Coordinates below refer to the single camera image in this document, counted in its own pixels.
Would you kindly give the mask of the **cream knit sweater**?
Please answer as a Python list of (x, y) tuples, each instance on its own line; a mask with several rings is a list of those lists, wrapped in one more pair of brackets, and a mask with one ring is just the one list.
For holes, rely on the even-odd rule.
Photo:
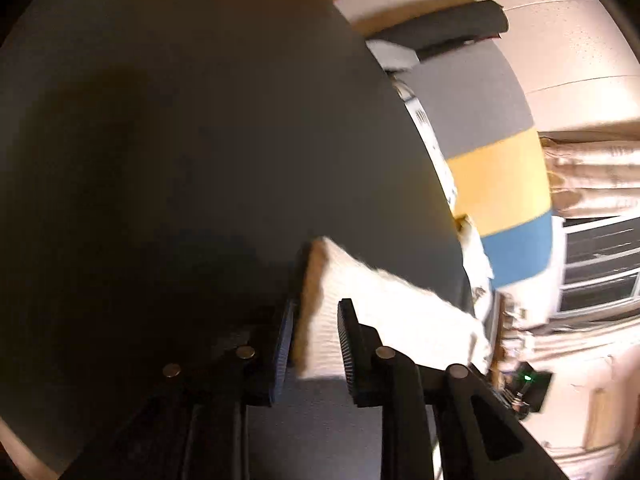
[(488, 371), (491, 348), (483, 324), (443, 300), (384, 270), (371, 269), (320, 237), (310, 245), (292, 345), (300, 379), (343, 378), (338, 303), (352, 300), (358, 321), (374, 327), (382, 344), (416, 364), (446, 370), (460, 363)]

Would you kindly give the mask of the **wooden desk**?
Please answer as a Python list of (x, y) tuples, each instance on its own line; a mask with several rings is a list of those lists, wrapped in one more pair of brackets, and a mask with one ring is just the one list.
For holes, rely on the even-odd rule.
[(521, 338), (518, 324), (521, 310), (513, 297), (506, 292), (495, 293), (494, 326), (491, 329), (492, 353), (488, 368), (491, 385), (503, 386), (503, 374), (518, 360)]

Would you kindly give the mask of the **middle floral curtain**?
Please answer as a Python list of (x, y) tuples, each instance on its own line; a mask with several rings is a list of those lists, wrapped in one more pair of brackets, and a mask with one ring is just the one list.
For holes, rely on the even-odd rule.
[(506, 335), (501, 343), (503, 357), (499, 370), (512, 372), (521, 362), (529, 362), (538, 370), (544, 363), (596, 352), (620, 360), (639, 347), (639, 317), (620, 318), (614, 321), (588, 322), (580, 327), (560, 327), (549, 333), (541, 330), (518, 330)]

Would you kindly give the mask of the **floral curtain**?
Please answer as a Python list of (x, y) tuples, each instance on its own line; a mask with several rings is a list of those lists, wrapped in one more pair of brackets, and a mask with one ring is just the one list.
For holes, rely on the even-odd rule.
[(639, 211), (639, 142), (541, 140), (552, 209), (565, 219)]
[(580, 327), (560, 327), (549, 333), (541, 330), (518, 330), (506, 335), (501, 343), (503, 357), (499, 370), (512, 372), (521, 362), (529, 362), (538, 370), (544, 363), (596, 352), (620, 360), (639, 347), (639, 317), (620, 318), (614, 321), (588, 322)]

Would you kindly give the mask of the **white deer print pillow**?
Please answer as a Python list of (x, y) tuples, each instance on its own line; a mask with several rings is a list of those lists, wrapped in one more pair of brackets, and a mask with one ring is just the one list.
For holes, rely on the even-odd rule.
[(471, 217), (464, 214), (454, 221), (462, 250), (463, 267), (471, 287), (474, 315), (480, 322), (484, 322), (492, 307), (491, 281), (494, 279), (494, 271)]

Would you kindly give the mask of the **geometric pattern pillow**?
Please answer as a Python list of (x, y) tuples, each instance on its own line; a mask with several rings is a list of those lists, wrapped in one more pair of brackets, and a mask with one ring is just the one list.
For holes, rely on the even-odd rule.
[(440, 149), (435, 136), (435, 131), (427, 117), (426, 111), (418, 97), (406, 84), (396, 78), (393, 78), (392, 85), (401, 101), (404, 102), (405, 108), (408, 110), (408, 113), (416, 126), (416, 130), (418, 130), (418, 133), (420, 134), (422, 142), (427, 150), (427, 154), (430, 156), (434, 166), (440, 186), (442, 187), (442, 192), (445, 194), (449, 209), (454, 211), (458, 197), (457, 187), (454, 184), (454, 176), (452, 175), (446, 159), (442, 154), (442, 150)]

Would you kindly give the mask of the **left floral curtain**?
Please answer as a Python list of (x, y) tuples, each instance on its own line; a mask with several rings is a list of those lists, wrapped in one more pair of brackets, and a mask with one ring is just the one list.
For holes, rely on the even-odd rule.
[(552, 209), (565, 219), (639, 211), (639, 142), (541, 140)]

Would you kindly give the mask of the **grey yellow blue sofa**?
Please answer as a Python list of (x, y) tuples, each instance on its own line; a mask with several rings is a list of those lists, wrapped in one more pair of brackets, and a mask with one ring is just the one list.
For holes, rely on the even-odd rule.
[(552, 206), (544, 153), (524, 91), (496, 41), (508, 31), (492, 0), (425, 0), (355, 23), (414, 62), (383, 64), (418, 99), (503, 288), (548, 268)]

